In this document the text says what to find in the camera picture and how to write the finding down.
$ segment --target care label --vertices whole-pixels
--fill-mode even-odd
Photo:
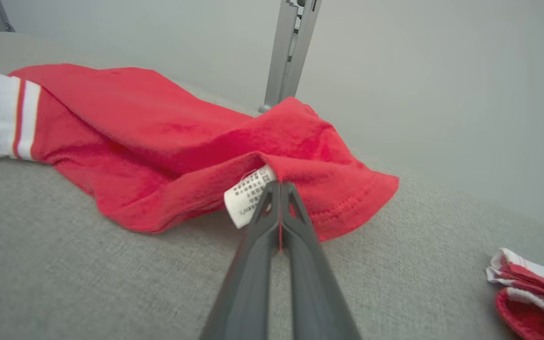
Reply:
[[[270,181],[275,181],[276,175],[268,165],[252,172],[249,176],[224,192],[224,203],[236,228],[249,224],[259,197],[264,187]]]

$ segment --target gray fabric surface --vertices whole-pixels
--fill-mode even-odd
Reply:
[[[0,33],[0,72],[48,62],[122,66]],[[511,337],[484,269],[499,247],[544,264],[544,227],[358,155],[401,177],[371,221],[323,245],[363,338]],[[0,339],[196,339],[240,236],[225,212],[130,232],[52,168],[0,160]],[[272,261],[270,339],[291,338],[288,265]]]

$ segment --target folded garment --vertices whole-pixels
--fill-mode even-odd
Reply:
[[[500,283],[496,306],[505,322],[524,339],[544,339],[544,267],[501,248],[486,268],[488,282]]]
[[[140,232],[222,209],[224,191],[264,164],[296,185],[322,241],[358,228],[399,185],[294,98],[252,118],[139,68],[0,75],[4,155],[51,164],[104,215]]]

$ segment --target folded red and white cloth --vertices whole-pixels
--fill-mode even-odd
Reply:
[[[500,283],[499,314],[524,339],[544,340],[544,267],[501,248],[486,268],[488,282]]]
[[[399,179],[354,157],[331,124],[288,98],[253,118],[155,71],[39,65],[0,75],[0,157],[51,164],[125,228],[160,232],[224,208],[267,164],[300,191],[319,239],[348,233]]]

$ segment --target gray wall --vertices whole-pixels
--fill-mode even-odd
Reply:
[[[3,0],[18,32],[257,108],[278,0]],[[544,223],[544,1],[324,0],[297,97],[350,147]]]

